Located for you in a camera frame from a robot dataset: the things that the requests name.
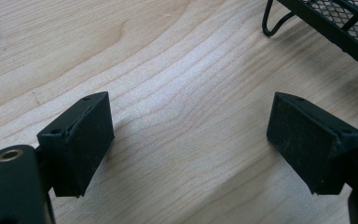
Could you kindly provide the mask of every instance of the basket leg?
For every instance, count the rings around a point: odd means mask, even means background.
[[[273,2],[273,0],[267,1],[266,11],[264,12],[263,23],[262,23],[263,33],[264,33],[264,35],[266,35],[268,37],[275,35],[275,33],[277,33],[279,28],[281,28],[281,26],[286,21],[288,21],[290,18],[292,18],[295,15],[295,13],[293,13],[293,12],[287,13],[284,17],[282,17],[277,22],[277,24],[274,26],[274,28],[272,28],[272,30],[270,31],[269,28],[267,27],[267,22],[269,21],[269,12],[271,11],[272,2]]]

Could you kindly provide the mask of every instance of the wood grain pattern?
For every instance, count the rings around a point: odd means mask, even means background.
[[[58,223],[349,223],[350,189],[311,195],[266,130],[275,91],[358,128],[358,62],[300,19],[266,38],[265,4],[0,0],[0,148],[109,91],[117,138]]]

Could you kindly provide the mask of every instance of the black metal rack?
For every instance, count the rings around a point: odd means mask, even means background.
[[[358,0],[278,0],[291,12],[270,31],[267,27],[273,0],[268,0],[263,32],[273,36],[290,18],[297,15],[316,31],[358,61]]]

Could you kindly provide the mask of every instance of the wooden table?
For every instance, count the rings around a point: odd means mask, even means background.
[[[266,1],[0,1],[0,149],[109,91],[116,140],[58,223],[348,223],[268,143],[275,91],[358,128],[358,62]],[[271,23],[287,10],[273,7]]]

